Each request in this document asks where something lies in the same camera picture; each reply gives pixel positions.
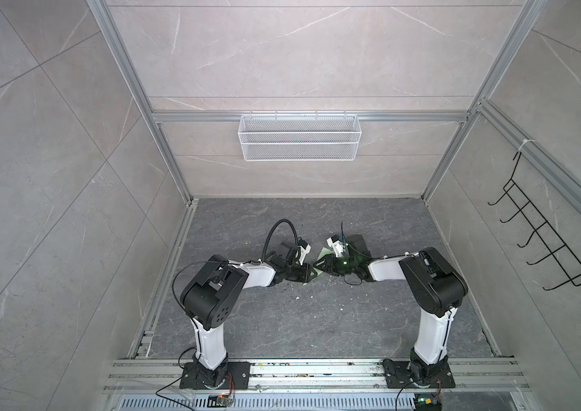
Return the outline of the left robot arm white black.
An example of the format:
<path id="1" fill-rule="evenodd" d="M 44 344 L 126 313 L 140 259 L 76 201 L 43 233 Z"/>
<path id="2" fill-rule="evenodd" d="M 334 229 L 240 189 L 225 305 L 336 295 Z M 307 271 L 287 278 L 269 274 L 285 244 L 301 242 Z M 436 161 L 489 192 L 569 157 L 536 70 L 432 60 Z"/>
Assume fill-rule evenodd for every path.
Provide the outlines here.
<path id="1" fill-rule="evenodd" d="M 244 289 L 268 288 L 283 281 L 307 283 L 312 270 L 305 263 L 311 246 L 284 242 L 283 253 L 270 252 L 260 260 L 237 262 L 215 254 L 186 285 L 177 304 L 194 328 L 194 364 L 203 383 L 220 386 L 227 375 L 228 353 L 224 323 Z"/>

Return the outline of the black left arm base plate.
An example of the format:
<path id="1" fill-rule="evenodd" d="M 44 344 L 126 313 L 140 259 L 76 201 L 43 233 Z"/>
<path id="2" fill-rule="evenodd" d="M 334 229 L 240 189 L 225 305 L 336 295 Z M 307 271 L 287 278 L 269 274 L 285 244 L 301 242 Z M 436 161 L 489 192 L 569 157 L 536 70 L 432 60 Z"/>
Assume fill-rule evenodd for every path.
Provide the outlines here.
<path id="1" fill-rule="evenodd" d="M 249 387 L 251 364 L 246 361 L 226 361 L 215 370 L 199 362 L 188 362 L 179 383 L 181 389 L 246 390 Z"/>

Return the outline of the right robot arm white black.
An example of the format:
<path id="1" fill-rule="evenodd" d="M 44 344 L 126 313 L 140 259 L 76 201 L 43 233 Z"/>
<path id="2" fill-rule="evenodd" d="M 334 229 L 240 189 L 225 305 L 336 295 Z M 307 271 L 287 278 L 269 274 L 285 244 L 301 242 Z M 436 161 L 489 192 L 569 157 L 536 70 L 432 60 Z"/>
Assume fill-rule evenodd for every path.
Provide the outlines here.
<path id="1" fill-rule="evenodd" d="M 407 366 L 410 382 L 427 387 L 448 372 L 447 343 L 468 285 L 448 260 L 433 247 L 398 256 L 373 257 L 362 236 L 327 240 L 332 252 L 314 267 L 334 276 L 355 274 L 362 282 L 404 281 L 420 307 L 419 334 Z"/>

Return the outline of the light green paper sheet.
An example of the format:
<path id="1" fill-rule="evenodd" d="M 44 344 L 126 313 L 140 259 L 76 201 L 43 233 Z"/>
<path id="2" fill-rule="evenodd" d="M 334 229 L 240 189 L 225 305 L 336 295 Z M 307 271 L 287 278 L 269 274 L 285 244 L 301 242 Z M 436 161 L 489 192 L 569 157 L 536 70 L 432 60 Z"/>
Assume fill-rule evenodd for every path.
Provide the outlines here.
<path id="1" fill-rule="evenodd" d="M 317 259 L 316 259 L 316 260 L 318 260 L 320 257 L 322 257 L 322 256 L 324 256 L 324 255 L 332 255 L 332 254 L 333 254 L 333 251 L 331 250 L 331 248 L 322 248 L 322 249 L 321 249 L 321 251 L 319 252 L 319 254 L 318 254 L 318 257 L 317 257 Z M 309 264 L 310 264 L 310 265 L 314 265 L 314 263 L 316 262 L 316 260 L 315 260 L 315 261 L 313 261 L 313 262 L 311 262 L 311 263 L 309 263 Z"/>

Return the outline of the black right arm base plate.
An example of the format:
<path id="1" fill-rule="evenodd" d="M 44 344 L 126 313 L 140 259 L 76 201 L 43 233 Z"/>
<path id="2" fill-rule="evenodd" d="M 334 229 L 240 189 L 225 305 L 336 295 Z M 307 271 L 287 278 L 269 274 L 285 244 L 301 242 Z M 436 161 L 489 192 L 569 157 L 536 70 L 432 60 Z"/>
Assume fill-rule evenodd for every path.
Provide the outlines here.
<path id="1" fill-rule="evenodd" d="M 401 389 L 405 385 L 430 389 L 451 389 L 456 383 L 448 363 L 449 356 L 435 364 L 425 364 L 420 359 L 410 361 L 393 361 L 383 359 L 386 385 L 390 389 Z"/>

